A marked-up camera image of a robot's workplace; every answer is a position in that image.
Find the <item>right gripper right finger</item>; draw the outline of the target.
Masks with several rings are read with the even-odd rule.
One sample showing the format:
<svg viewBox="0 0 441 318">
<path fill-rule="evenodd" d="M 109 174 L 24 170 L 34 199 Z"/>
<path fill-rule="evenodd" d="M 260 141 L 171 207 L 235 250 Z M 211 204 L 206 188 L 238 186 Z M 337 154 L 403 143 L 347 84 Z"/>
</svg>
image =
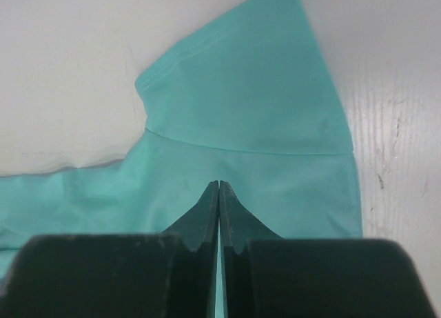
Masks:
<svg viewBox="0 0 441 318">
<path fill-rule="evenodd" d="M 410 256 L 385 239 L 284 239 L 219 185 L 226 317 L 434 317 Z"/>
</svg>

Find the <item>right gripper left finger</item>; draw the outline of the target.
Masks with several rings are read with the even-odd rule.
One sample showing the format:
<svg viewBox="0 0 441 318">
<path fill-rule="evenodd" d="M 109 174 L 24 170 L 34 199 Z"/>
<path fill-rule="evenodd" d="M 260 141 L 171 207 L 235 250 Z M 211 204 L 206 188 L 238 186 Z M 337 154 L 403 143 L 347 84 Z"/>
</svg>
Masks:
<svg viewBox="0 0 441 318">
<path fill-rule="evenodd" d="M 213 317 L 219 184 L 160 233 L 40 235 L 1 285 L 2 317 Z"/>
</svg>

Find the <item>teal t shirt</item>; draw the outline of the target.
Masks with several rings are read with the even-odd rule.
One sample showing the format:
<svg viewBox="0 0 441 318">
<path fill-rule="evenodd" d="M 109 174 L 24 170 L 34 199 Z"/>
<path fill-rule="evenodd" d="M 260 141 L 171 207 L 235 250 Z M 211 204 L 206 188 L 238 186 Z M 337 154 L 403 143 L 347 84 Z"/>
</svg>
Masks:
<svg viewBox="0 0 441 318">
<path fill-rule="evenodd" d="M 109 166 L 1 179 L 1 271 L 34 235 L 166 229 L 207 184 L 288 238 L 358 238 L 346 116 L 301 0 L 247 0 L 136 80 L 145 131 Z"/>
</svg>

